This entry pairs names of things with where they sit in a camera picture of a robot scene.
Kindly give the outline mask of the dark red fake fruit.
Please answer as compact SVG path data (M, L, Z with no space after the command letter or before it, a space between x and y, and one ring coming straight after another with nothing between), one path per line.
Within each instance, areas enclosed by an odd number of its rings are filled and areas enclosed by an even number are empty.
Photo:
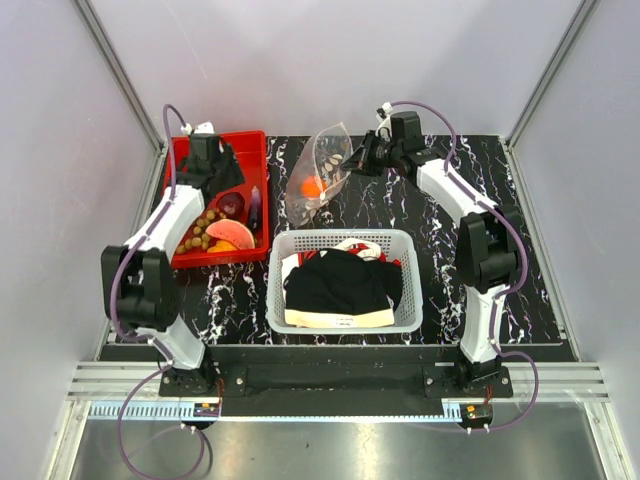
M244 197L239 192L226 193L218 200L217 208L227 217L237 218L244 212Z

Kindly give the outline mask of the clear zip top bag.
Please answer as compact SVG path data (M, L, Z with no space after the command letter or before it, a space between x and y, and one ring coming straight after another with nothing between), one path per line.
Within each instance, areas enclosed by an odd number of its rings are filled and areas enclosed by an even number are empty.
M353 145L343 122L312 135L305 143L285 191L285 212L291 226L308 224L315 214L346 185L349 174L341 169L352 154ZM326 190L319 198L306 198L300 192L302 181L308 176L321 177Z

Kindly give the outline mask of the orange fake fruit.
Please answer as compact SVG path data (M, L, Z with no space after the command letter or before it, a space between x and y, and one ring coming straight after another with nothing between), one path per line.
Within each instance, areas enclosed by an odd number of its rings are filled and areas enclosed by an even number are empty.
M325 181L321 177L313 175L302 181L300 192L306 198L319 198L326 188Z

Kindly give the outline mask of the red watermelon slice toy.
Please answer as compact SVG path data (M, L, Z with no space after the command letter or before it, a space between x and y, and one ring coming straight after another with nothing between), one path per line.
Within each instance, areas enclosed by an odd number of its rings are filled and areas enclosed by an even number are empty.
M221 219L209 225L205 233L210 237L231 243L239 250L250 250L256 246L253 233L243 223L232 219Z

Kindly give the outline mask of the yellow fake food pile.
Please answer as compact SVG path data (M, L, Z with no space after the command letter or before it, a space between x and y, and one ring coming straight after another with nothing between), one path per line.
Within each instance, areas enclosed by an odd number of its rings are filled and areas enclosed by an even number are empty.
M208 253L222 253L229 251L237 251L238 248L231 242L218 240L213 246L207 249Z

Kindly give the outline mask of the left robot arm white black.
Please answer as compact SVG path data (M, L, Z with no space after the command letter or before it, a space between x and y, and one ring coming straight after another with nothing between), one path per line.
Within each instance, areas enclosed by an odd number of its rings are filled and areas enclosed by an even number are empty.
M161 203L123 245L101 254L104 308L121 339L155 347L167 367L181 373L181 384L203 396L214 388L216 372L180 315L171 261L192 222L245 177L232 147L213 133L189 135L188 154L168 163Z

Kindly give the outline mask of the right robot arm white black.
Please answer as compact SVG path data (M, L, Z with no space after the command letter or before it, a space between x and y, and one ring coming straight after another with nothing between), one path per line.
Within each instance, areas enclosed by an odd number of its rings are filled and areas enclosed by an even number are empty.
M525 281L528 257L516 208L500 206L452 166L453 154L427 147L415 103L377 111L378 126L344 161L346 172L379 176L393 170L429 195L458 228L454 266L466 289L465 327L453 367L454 384L476 396L498 378L503 354L499 330L507 295Z

